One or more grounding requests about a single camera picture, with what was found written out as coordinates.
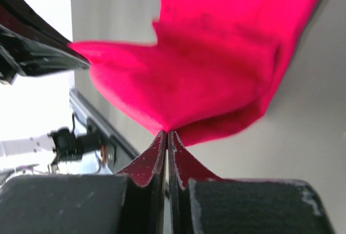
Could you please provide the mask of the crimson red t-shirt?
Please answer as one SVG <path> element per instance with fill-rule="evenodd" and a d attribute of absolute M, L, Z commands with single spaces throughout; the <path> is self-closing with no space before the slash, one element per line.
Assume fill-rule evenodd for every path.
<path fill-rule="evenodd" d="M 261 118 L 319 0 L 160 0 L 157 41 L 83 41 L 96 89 L 151 133 L 185 145 Z"/>

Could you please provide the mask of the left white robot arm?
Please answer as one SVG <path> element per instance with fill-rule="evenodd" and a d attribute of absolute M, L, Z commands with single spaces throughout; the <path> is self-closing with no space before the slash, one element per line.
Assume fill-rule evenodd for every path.
<path fill-rule="evenodd" d="M 39 77 L 87 69 L 87 59 L 25 0 L 1 0 L 1 84 L 15 76 Z M 67 128 L 39 137 L 1 142 L 1 169 L 77 161 L 101 146 L 99 135 L 76 137 Z"/>

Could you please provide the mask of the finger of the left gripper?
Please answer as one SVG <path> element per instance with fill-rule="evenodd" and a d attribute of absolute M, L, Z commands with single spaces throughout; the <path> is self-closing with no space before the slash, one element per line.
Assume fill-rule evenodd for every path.
<path fill-rule="evenodd" d="M 88 60 L 69 44 L 25 0 L 1 0 L 1 84 L 12 84 L 16 75 L 88 69 Z"/>

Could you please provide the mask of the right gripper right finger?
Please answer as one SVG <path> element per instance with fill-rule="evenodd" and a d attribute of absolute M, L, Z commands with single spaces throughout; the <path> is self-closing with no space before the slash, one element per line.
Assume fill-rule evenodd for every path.
<path fill-rule="evenodd" d="M 173 233 L 334 233 L 317 192 L 296 179 L 225 179 L 168 134 Z"/>

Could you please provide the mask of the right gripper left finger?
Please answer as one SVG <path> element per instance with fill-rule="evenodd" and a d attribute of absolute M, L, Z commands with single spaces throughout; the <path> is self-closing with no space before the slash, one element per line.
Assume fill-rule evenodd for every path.
<path fill-rule="evenodd" d="M 166 134 L 114 175 L 21 175 L 1 187 L 1 233 L 162 233 Z"/>

